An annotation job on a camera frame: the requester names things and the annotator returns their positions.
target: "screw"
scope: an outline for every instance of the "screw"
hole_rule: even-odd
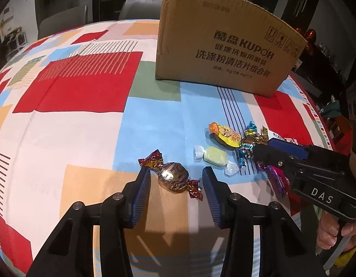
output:
[[[279,208],[281,208],[280,203],[277,202],[277,201],[272,201],[272,202],[270,202],[270,206],[273,207],[274,209],[279,209]]]
[[[237,201],[237,200],[239,200],[241,198],[241,195],[239,193],[231,193],[229,195],[229,198],[231,198],[234,201]]]
[[[73,208],[77,211],[79,209],[81,209],[83,207],[83,203],[82,202],[75,202],[73,204]]]
[[[122,198],[124,198],[124,195],[122,193],[115,193],[113,194],[113,199],[116,201],[121,200]]]

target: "yellow candy packet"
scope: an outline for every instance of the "yellow candy packet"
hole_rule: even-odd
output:
[[[220,125],[215,122],[212,122],[209,125],[209,130],[211,133],[216,134],[222,141],[224,141],[227,145],[238,148],[241,142],[241,135],[233,131],[228,126]]]

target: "hand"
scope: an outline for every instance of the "hand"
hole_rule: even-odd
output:
[[[337,241],[337,234],[339,230],[338,222],[328,212],[323,211],[322,217],[319,221],[318,236],[316,243],[324,250],[330,249]],[[344,251],[348,251],[356,246],[356,221],[347,223],[341,231],[342,236],[351,235],[349,243],[346,245]]]

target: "brown box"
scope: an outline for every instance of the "brown box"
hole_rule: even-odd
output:
[[[269,97],[306,43],[288,24],[245,0],[163,0],[156,79]]]

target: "table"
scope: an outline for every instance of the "table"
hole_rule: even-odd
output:
[[[250,121],[299,144],[332,149],[323,121],[289,76],[271,98],[228,88],[156,81],[159,21],[101,22],[33,43],[0,72],[0,255],[24,276],[75,201],[99,203],[136,178],[138,159],[155,149],[200,179],[193,147],[217,146],[215,121],[243,135]],[[228,151],[229,160],[235,155]],[[224,175],[251,202],[275,200],[253,161]],[[297,206],[282,205],[298,226]],[[101,276],[99,229],[94,273]],[[125,232],[134,276],[219,276],[228,230],[214,227],[204,201],[173,194],[152,176],[148,210]],[[253,276],[259,274],[255,228]]]

